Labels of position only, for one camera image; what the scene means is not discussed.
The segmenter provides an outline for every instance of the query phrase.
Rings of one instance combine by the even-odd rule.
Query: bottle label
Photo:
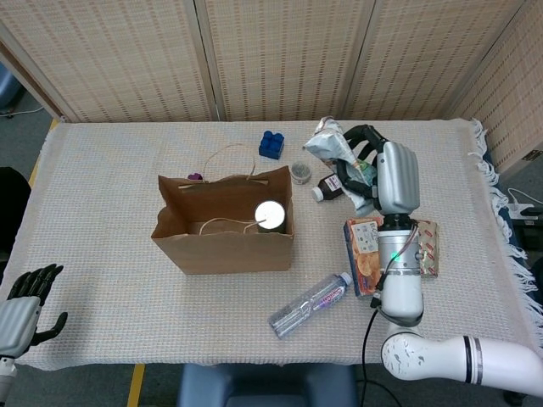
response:
[[[330,188],[330,191],[334,192],[341,188],[341,181],[339,180],[338,176],[335,174],[333,176],[329,176],[328,178],[325,178],[324,181],[328,185],[328,188]]]
[[[321,300],[316,303],[316,305],[313,307],[314,311],[318,311],[319,309],[329,307],[336,301],[338,301],[344,294],[345,287],[337,287],[332,292],[327,294],[324,298],[321,298]]]
[[[357,223],[351,226],[358,253],[378,251],[377,222]]]

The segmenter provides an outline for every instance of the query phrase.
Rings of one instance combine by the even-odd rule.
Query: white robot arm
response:
[[[345,162],[338,162],[338,176],[344,187],[372,198],[384,215],[378,230],[382,275],[372,301],[372,307],[390,321],[381,351],[384,367],[402,380],[441,377],[543,398],[543,361],[531,349],[477,337],[435,342],[420,336],[416,326],[424,305],[418,233],[409,218],[419,206],[417,157],[370,125],[357,126],[344,136],[351,148],[368,141],[359,158],[377,151],[373,164],[378,175],[372,187],[350,180]]]
[[[15,282],[6,301],[0,302],[0,407],[8,398],[17,376],[15,360],[30,346],[57,337],[64,328],[68,314],[63,312],[49,331],[36,332],[42,306],[62,266],[49,265],[28,272]]]

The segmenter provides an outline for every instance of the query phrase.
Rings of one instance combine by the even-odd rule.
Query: black cable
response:
[[[364,386],[362,387],[362,398],[360,402],[360,407],[364,407],[364,399],[366,398],[366,387],[368,383],[382,388],[385,392],[387,392],[390,395],[390,397],[392,397],[392,399],[394,399],[398,407],[402,407],[400,401],[396,398],[396,396],[394,396],[394,394],[386,386],[384,386],[383,384],[379,382],[375,382],[374,380],[369,380],[367,378],[366,345],[367,345],[367,339],[370,336],[370,330],[372,329],[373,321],[375,320],[375,317],[377,316],[378,312],[379,312],[378,309],[375,309],[375,311],[373,311],[372,318],[370,318],[370,321],[367,324],[366,334],[364,335],[364,343],[362,344],[362,374],[364,375],[364,378],[361,381],[359,380],[358,382],[364,382]]]

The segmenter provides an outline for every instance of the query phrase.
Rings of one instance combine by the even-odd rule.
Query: water bottle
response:
[[[339,301],[352,282],[349,273],[326,277],[311,290],[273,314],[269,319],[271,328],[277,337],[282,339],[315,312]]]

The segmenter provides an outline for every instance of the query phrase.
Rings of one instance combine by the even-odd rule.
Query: table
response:
[[[422,205],[414,215],[441,226],[441,274],[423,283],[422,334],[439,340],[471,334],[535,348],[487,186],[467,157],[475,149],[472,124],[368,123],[417,153]],[[343,122],[345,129],[356,124]],[[46,370],[89,363],[359,363],[369,298],[350,293],[285,341],[266,324],[271,312],[300,291],[348,270],[341,227],[353,215],[352,204],[346,197],[317,204],[309,193],[327,175],[324,165],[301,150],[315,127],[316,122],[59,125],[44,147],[2,290],[21,272],[56,261],[65,272],[40,325],[51,325],[64,310],[70,319],[62,335],[20,363]],[[296,159],[313,171],[310,185],[293,190],[297,235],[291,271],[184,276],[150,240],[163,205],[156,176],[202,170],[213,152],[231,142],[256,151],[267,129],[285,135],[285,149],[279,162],[258,158],[258,171]],[[250,159],[228,154],[234,153],[222,155],[209,177],[250,169]],[[379,360],[386,326],[377,320],[370,362]]]

